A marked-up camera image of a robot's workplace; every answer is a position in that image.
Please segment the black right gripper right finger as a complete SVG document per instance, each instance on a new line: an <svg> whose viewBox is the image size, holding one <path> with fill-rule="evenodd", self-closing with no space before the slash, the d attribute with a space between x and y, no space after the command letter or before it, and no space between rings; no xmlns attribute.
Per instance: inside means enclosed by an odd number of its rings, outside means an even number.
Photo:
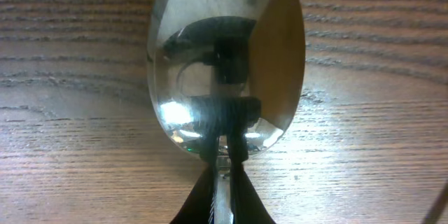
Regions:
<svg viewBox="0 0 448 224"><path fill-rule="evenodd" d="M235 224L275 224L267 212L256 189L253 187L243 162L249 158L247 143L242 136L228 139L228 152L231 161L230 191L231 208Z"/></svg>

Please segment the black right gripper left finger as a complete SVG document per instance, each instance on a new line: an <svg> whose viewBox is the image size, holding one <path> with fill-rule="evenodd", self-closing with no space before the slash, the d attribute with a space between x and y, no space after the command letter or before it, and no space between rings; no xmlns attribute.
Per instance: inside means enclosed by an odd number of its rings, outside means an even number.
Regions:
<svg viewBox="0 0 448 224"><path fill-rule="evenodd" d="M199 156L206 167L170 224L214 224L218 137L201 141Z"/></svg>

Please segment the steel tablespoon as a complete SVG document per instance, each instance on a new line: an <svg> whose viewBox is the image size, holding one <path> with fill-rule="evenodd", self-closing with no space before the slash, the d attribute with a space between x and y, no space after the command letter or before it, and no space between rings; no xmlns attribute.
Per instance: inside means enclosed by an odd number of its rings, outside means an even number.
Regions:
<svg viewBox="0 0 448 224"><path fill-rule="evenodd" d="M218 137L214 223L234 220L228 139L244 137L249 159L285 134L300 100L305 49L300 0L155 0L150 98L182 151L203 161L201 141Z"/></svg>

